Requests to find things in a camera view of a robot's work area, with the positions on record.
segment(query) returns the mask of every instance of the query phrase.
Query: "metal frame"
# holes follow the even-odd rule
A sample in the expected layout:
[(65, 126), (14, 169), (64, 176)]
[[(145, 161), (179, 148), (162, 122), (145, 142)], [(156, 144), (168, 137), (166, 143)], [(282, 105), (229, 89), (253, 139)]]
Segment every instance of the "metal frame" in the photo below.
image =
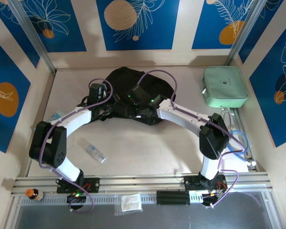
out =
[[(100, 176), (99, 193), (93, 194), (96, 205), (114, 204), (115, 195), (140, 193), (144, 204), (156, 204), (157, 190), (185, 190), (181, 183), (184, 176), (196, 174), (154, 175), (154, 176)], [(236, 175), (225, 174), (230, 186)], [(15, 227), (21, 206), (66, 205), (66, 194), (57, 194), (56, 177), (19, 177), (16, 179), (10, 200), (10, 210), (2, 228)], [(25, 190), (34, 187), (44, 192), (43, 201), (32, 201), (24, 197)], [(273, 228), (284, 228), (281, 214), (275, 206), (272, 185), (266, 172), (241, 173), (233, 192), (261, 192)]]
[[(150, 176), (98, 176), (100, 180), (99, 194), (150, 194), (157, 190), (184, 190), (181, 183), (185, 175), (196, 176), (197, 174), (176, 174), (176, 175), (150, 175)], [(227, 185), (231, 185), (236, 178), (234, 173), (225, 173)], [(12, 197), (23, 197), (28, 187), (34, 187), (44, 192), (45, 195), (59, 195), (56, 193), (58, 177), (18, 177), (15, 180), (14, 188), (11, 191)], [(253, 191), (264, 185), (272, 189), (269, 177), (266, 172), (240, 173), (239, 180), (234, 191)]]
[(11, 12), (14, 14), (15, 18), (19, 22), (19, 25), (22, 27), (23, 31), (27, 35), (34, 49), (38, 53), (41, 59), (43, 59), (45, 65), (48, 67), (51, 73), (55, 73), (55, 68), (50, 59), (46, 48), (41, 42), (40, 37), (38, 36), (36, 30), (34, 29), (28, 15), (24, 11), (24, 8), (18, 0), (6, 0)]
[[(243, 125), (242, 117), (241, 117), (239, 109), (238, 108), (231, 108), (231, 111), (234, 113), (232, 118), (233, 118), (233, 122), (234, 122), (235, 126), (237, 126), (237, 129), (240, 130), (241, 132), (243, 132), (246, 135), (246, 137), (249, 139), (249, 142), (250, 142), (250, 137), (246, 133), (246, 130), (245, 130), (245, 127)], [(241, 138), (240, 140), (241, 140), (243, 145), (246, 144), (244, 138)], [(244, 154), (244, 156), (245, 156), (245, 159), (252, 159), (252, 160), (255, 161), (250, 146), (248, 146), (248, 151)], [(249, 169), (249, 171), (257, 171), (257, 172), (261, 171), (260, 168), (259, 168), (258, 163), (256, 164), (255, 168), (248, 168), (248, 169)]]
[(255, 3), (251, 8), (250, 12), (248, 13), (246, 20), (231, 47), (225, 65), (230, 65), (231, 61), (238, 54), (239, 50), (241, 49), (245, 40), (247, 39), (252, 27), (254, 26), (259, 14), (261, 13), (263, 7), (267, 2), (267, 0), (254, 0), (254, 1)]

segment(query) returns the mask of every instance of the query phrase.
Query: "green pouch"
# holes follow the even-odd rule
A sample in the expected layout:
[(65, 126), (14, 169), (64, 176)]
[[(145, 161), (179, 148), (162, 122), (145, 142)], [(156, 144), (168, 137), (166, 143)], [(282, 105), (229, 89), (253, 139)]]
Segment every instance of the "green pouch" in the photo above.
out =
[(233, 66), (210, 66), (204, 70), (202, 90), (210, 107), (241, 107), (248, 92), (240, 70)]

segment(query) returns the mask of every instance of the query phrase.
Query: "beige circle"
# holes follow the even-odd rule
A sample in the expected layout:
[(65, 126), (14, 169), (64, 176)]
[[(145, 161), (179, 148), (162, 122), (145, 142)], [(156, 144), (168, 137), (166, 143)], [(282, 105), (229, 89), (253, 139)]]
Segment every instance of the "beige circle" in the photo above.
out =
[(126, 30), (137, 22), (134, 7), (125, 0), (114, 0), (104, 11), (106, 23), (113, 30)]
[(0, 2), (3, 3), (3, 4), (5, 4), (5, 5), (8, 4), (8, 3), (7, 3), (7, 0), (0, 0)]
[(211, 5), (214, 4), (217, 0), (206, 0), (206, 3)]

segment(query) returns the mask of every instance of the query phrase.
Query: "small bottle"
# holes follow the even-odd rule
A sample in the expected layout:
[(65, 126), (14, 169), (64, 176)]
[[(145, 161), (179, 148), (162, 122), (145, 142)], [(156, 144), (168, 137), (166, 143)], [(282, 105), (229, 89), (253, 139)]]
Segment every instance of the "small bottle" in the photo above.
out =
[(29, 199), (42, 200), (43, 198), (43, 192), (35, 188), (26, 190), (25, 195)]
[(100, 163), (103, 163), (103, 161), (106, 159), (104, 154), (100, 152), (95, 146), (89, 144), (89, 146), (86, 148), (86, 151), (88, 154), (90, 154), (95, 160), (97, 160)]

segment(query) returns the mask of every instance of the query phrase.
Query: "wall poster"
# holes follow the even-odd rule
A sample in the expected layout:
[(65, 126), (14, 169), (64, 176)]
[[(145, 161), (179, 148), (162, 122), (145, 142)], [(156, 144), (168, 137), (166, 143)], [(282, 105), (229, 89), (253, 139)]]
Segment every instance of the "wall poster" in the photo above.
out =
[(172, 49), (179, 0), (96, 0), (106, 50)]
[(255, 44), (262, 36), (266, 27), (270, 23), (271, 19), (275, 15), (276, 11), (282, 4), (283, 0), (268, 0), (257, 18), (253, 28), (251, 29), (246, 41), (244, 42), (242, 48), (239, 51), (239, 57), (242, 63), (245, 63), (250, 52), (253, 50)]
[(230, 49), (255, 0), (205, 0), (192, 49)]
[(0, 46), (0, 151), (4, 153), (10, 144), (30, 84)]
[[(20, 3), (48, 52), (86, 51), (71, 0), (21, 0)], [(39, 57), (5, 0), (0, 0), (0, 18), (36, 66)]]
[(286, 29), (250, 77), (276, 147), (286, 142)]

